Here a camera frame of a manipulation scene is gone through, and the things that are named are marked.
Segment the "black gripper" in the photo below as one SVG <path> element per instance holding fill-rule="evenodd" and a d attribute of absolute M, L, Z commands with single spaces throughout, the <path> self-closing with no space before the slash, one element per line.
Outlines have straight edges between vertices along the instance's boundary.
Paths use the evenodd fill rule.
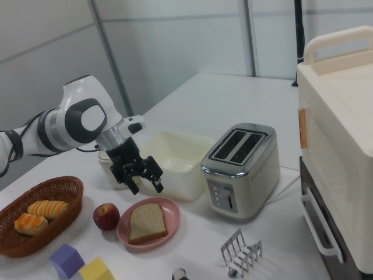
<path fill-rule="evenodd" d="M 139 148 L 132 137 L 125 140 L 119 146 L 106 151 L 106 154 L 112 161 L 110 170 L 118 183 L 123 183 L 128 186 L 133 195 L 139 192 L 139 187 L 134 181 L 139 173 L 134 169 L 126 168 L 126 165 L 134 164 L 140 161 Z M 163 185 L 161 183 L 161 175 L 163 170 L 152 156 L 148 156 L 143 160 L 144 172 L 142 178 L 151 182 L 157 193 L 161 193 Z"/>

